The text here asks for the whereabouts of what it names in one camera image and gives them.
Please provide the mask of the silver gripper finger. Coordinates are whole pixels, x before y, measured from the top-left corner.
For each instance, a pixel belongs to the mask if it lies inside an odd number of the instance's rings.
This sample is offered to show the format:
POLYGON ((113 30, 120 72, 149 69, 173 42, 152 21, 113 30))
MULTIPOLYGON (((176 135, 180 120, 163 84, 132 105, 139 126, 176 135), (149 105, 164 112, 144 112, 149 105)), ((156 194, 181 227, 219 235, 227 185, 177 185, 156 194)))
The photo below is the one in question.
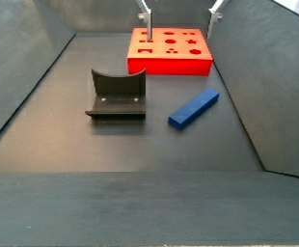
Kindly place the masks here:
POLYGON ((144 0, 135 0, 137 7, 140 8, 140 13, 137 18, 145 23, 147 27, 147 39, 152 40, 152 10, 148 8, 144 0))
POLYGON ((207 35, 206 35, 207 38, 211 37, 214 24, 223 16, 220 10, 223 9, 226 3, 227 3, 227 0, 216 0, 212 7, 208 9, 210 21, 208 21, 208 26, 207 26, 207 35))

